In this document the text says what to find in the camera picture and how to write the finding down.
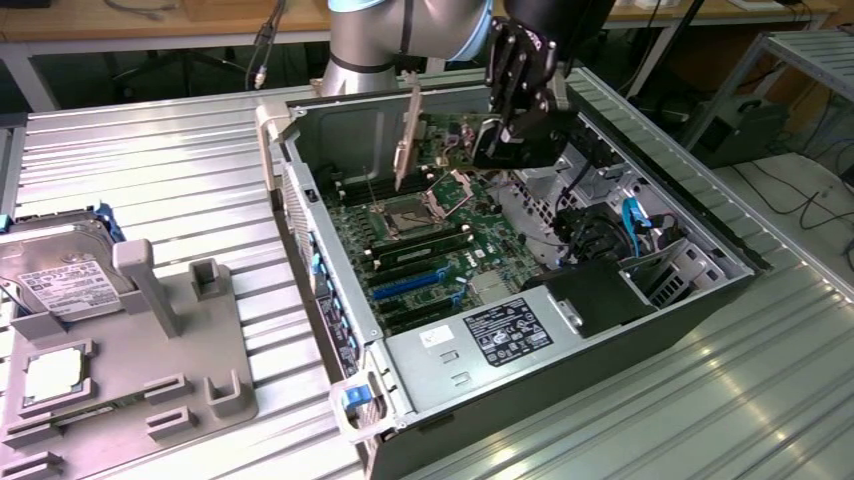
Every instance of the warning label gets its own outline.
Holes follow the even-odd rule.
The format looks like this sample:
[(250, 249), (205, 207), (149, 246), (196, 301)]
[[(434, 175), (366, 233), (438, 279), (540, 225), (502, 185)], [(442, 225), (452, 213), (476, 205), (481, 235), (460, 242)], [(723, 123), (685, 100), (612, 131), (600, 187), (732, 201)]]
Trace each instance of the warning label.
[(97, 262), (82, 262), (17, 277), (54, 315), (118, 301), (118, 294)]
[(464, 321), (493, 367), (553, 343), (522, 298), (465, 317)]

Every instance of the ram slot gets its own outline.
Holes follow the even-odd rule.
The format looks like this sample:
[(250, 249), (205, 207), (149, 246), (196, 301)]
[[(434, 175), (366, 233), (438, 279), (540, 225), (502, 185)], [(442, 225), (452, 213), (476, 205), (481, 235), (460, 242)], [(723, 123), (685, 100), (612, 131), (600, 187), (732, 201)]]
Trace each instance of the ram slot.
[(450, 237), (438, 238), (394, 250), (393, 252), (384, 253), (374, 260), (373, 269), (376, 271), (384, 271), (389, 268), (457, 252), (469, 247), (472, 239), (473, 236), (470, 232), (461, 232)]

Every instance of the blue pcie slot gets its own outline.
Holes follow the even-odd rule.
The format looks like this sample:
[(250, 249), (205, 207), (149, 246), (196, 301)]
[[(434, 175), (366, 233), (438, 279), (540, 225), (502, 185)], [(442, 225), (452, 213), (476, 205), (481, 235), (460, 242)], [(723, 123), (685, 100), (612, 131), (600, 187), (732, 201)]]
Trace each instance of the blue pcie slot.
[(373, 291), (373, 300), (384, 300), (385, 298), (402, 295), (404, 293), (410, 292), (412, 290), (417, 290), (418, 288), (428, 285), (441, 283), (444, 281), (444, 277), (446, 276), (448, 269), (449, 267), (440, 268), (426, 275), (414, 277), (412, 280), (400, 282), (394, 285), (390, 285), (389, 287), (377, 288)]

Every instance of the blue cable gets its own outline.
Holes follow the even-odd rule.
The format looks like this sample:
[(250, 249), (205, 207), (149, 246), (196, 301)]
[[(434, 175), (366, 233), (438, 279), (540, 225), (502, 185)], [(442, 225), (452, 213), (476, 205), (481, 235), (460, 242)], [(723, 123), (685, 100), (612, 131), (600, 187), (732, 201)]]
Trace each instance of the blue cable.
[(635, 232), (635, 223), (641, 226), (652, 228), (652, 222), (645, 218), (640, 211), (640, 204), (635, 197), (628, 197), (623, 200), (623, 226), (628, 232), (628, 238), (631, 238), (631, 245), (635, 250), (635, 257), (640, 256), (640, 242), (637, 241), (637, 232)]

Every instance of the hard drive label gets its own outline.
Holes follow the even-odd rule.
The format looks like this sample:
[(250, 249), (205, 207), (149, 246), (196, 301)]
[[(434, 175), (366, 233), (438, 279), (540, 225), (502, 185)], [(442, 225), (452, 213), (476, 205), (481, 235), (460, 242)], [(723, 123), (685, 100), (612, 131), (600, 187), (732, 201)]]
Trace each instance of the hard drive label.
[(115, 289), (95, 261), (23, 273), (17, 278), (54, 315), (118, 301)]

